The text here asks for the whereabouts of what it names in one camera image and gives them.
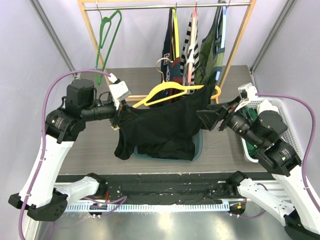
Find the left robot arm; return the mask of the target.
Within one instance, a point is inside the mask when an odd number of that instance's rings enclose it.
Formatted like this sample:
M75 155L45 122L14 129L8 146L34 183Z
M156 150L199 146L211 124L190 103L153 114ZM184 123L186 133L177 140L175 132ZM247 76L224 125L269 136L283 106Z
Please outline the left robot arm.
M80 79L67 86L64 105L45 118L45 137L32 171L22 190L9 197L10 205L17 209L25 206L27 216L35 221L54 222L67 206L85 197L100 200L106 195L106 180L95 173L63 187L54 185L67 153L86 123L112 119L120 101L131 94L127 84L119 79L109 89L110 97L102 101L91 80Z

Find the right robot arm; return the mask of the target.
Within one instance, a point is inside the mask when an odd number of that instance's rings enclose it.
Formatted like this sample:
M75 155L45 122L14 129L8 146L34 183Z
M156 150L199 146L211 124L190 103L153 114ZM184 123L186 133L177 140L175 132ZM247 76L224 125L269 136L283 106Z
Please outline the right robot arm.
M320 199L306 176L306 158L300 158L295 148L283 140L288 130L282 116L271 105L261 107L255 120L242 114L247 103L241 97L230 102L209 105L196 114L208 130L218 123L219 131L230 128L250 143L257 153L258 163L272 175L287 194L282 200L237 171L226 180L226 193L233 198L248 198L272 215L293 240L320 238Z

